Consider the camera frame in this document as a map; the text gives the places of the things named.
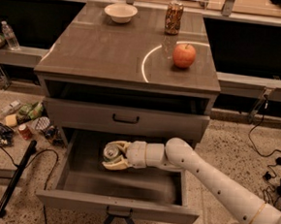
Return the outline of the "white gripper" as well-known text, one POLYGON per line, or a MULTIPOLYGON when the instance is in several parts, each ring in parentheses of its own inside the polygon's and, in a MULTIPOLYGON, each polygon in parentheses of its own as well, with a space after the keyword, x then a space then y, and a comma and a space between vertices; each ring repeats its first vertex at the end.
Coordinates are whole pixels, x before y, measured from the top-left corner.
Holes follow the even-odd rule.
POLYGON ((165 160, 165 147, 163 144, 148 144, 147 142, 135 141, 112 141, 109 145, 116 146, 120 151, 125 152, 126 158, 119 156, 115 160, 104 162, 103 165, 107 170, 125 170, 130 167, 146 168, 159 167, 165 160))

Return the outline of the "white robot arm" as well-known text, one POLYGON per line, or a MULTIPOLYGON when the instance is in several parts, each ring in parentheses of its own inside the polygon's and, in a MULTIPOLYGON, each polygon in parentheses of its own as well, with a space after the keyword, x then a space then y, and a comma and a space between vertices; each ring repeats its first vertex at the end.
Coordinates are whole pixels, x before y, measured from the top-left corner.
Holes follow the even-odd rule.
POLYGON ((177 137, 165 144, 112 141, 104 148, 107 170, 158 168, 187 170, 206 187, 239 224, 281 224, 281 211, 203 161, 185 141, 177 137))

